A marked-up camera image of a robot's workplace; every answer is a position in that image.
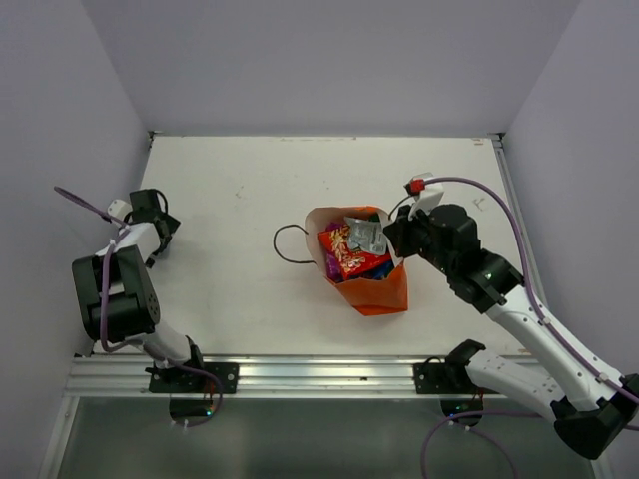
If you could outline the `purple snack bag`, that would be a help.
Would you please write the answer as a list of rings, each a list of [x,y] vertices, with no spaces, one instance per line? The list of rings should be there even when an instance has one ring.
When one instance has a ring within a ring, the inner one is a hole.
[[[332,253],[328,253],[325,257],[326,277],[333,282],[341,282],[342,275],[339,263]]]

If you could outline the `orange paper bag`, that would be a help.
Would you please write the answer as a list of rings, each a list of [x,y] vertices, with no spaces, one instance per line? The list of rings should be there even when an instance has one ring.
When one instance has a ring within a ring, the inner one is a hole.
[[[372,206],[359,207],[323,207],[311,210],[305,223],[294,227],[305,234],[306,246],[310,257],[305,264],[313,264],[326,279],[359,313],[372,316],[408,310],[408,279],[403,261],[391,251],[387,241],[387,251],[394,263],[394,270],[383,280],[371,280],[364,277],[341,282],[333,282],[326,277],[326,252],[317,239],[317,234],[332,226],[345,224],[345,217],[363,219],[367,212],[379,212],[382,227],[389,224],[388,214]]]

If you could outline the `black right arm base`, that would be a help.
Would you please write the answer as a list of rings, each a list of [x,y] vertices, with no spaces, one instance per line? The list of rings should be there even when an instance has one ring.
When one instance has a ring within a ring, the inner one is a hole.
[[[479,351],[485,350],[484,344],[466,339],[446,356],[430,356],[426,360],[412,365],[412,379],[417,394],[469,394],[497,392],[474,384],[465,370],[470,359]]]

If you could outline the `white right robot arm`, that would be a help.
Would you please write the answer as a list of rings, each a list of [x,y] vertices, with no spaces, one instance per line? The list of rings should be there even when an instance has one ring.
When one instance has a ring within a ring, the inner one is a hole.
[[[596,358],[527,291],[523,275],[482,247],[465,208],[443,205],[412,215],[402,207],[384,234],[401,258],[418,255],[465,303],[514,336],[544,368],[528,370],[467,339],[444,359],[450,388],[498,392],[548,420],[583,458],[601,456],[638,412],[638,377]]]

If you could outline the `red snack packet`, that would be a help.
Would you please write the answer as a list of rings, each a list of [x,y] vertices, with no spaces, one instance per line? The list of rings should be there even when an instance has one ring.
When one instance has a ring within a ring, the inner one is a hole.
[[[317,234],[317,239],[324,248],[326,254],[333,258],[333,263],[342,281],[359,277],[376,278],[374,270],[382,266],[393,268],[391,255],[378,255],[360,249],[350,247],[348,237],[350,227],[340,224],[330,227],[328,230]]]

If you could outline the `silver grey snack packet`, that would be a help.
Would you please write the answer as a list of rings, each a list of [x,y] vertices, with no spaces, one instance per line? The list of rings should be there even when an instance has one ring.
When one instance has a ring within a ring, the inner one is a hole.
[[[348,226],[346,244],[351,251],[360,250],[376,256],[387,251],[387,241],[380,220],[344,218]]]

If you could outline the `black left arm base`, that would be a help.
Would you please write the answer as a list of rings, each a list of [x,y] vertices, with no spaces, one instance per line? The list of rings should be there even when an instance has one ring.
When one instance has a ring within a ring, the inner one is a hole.
[[[190,358],[178,365],[164,360],[146,367],[150,374],[149,390],[152,393],[222,393],[237,392],[240,366],[236,362],[206,362],[200,349],[189,338]]]

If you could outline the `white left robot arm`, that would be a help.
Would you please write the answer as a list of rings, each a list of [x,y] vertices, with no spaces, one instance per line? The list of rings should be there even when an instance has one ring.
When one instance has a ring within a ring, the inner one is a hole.
[[[153,374],[185,391],[201,389],[208,368],[194,341],[162,320],[149,270],[170,245],[181,222],[157,189],[129,193],[101,210],[61,188],[57,193],[117,227],[106,246],[76,259],[72,274],[82,324],[106,353],[133,347],[154,361]]]

